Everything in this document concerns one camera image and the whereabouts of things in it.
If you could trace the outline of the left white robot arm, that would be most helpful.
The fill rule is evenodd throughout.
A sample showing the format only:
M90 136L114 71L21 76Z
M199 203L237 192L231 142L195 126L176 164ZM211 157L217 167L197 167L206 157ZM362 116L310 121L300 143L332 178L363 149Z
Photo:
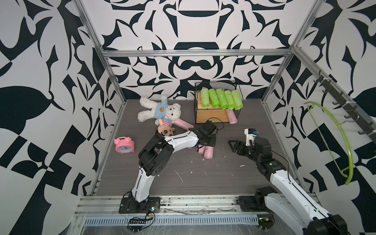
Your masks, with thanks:
M154 177L165 169L172 154L186 148L214 147L219 130L207 120L179 135L165 137L156 133L138 154L139 174L129 197L138 204L147 202Z

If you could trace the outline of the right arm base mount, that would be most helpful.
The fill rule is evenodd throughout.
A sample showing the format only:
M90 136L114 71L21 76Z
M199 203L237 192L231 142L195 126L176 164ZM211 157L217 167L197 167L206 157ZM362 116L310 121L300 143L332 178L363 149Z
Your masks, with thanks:
M253 196L239 196L237 204L242 212L270 212L265 204L265 197L272 193L277 193L273 187L263 187L257 189Z

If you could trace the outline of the green trash bag roll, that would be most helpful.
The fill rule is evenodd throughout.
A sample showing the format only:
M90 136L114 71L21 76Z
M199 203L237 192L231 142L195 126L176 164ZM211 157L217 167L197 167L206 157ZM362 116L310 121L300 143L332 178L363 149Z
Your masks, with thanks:
M200 92L200 97L201 97L202 107L208 108L210 105L209 89L206 87L203 87Z
M242 96L241 96L241 93L240 91L238 90L234 90L234 91L231 91L231 94L232 94L232 97L233 97L233 100L234 100L234 107L236 110L240 110L243 108L243 101L242 101Z
M209 89L209 99L213 108L220 107L220 101L215 89Z
M235 102L232 96L232 92L229 90L225 90L224 95L228 103L228 109L233 110L235 108Z
M220 103L220 107L222 110L225 110L228 108L228 102L225 97L225 92L223 89L216 89L216 94Z

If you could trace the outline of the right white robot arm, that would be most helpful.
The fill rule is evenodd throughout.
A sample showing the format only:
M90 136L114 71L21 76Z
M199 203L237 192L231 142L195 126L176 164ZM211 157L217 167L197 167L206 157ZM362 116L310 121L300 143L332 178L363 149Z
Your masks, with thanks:
M254 161L258 171L273 185L257 190L253 206L274 212L297 235L347 235L346 221L331 214L305 192L280 161L273 158L269 140L253 137L230 140L233 153Z

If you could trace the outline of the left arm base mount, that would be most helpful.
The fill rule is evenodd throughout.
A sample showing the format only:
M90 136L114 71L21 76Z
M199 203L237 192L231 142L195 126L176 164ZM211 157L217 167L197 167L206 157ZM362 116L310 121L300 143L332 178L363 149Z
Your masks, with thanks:
M123 197L121 199L119 214L142 213L146 211L154 211L160 208L160 197L149 197L143 202L137 202L133 197Z

